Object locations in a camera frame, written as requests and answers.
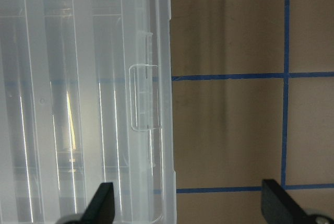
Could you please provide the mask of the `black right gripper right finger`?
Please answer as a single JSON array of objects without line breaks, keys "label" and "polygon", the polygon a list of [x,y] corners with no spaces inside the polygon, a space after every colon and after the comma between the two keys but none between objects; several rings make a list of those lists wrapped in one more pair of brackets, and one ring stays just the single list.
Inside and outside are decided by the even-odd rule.
[{"label": "black right gripper right finger", "polygon": [[262,180],[261,213],[268,224],[313,223],[313,218],[274,179]]}]

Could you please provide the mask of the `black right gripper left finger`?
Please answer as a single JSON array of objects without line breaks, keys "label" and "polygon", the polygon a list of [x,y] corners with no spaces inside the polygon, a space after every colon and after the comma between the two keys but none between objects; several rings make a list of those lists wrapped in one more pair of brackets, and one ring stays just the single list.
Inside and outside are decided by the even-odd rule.
[{"label": "black right gripper left finger", "polygon": [[101,183],[79,223],[112,224],[115,219],[115,199],[112,182]]}]

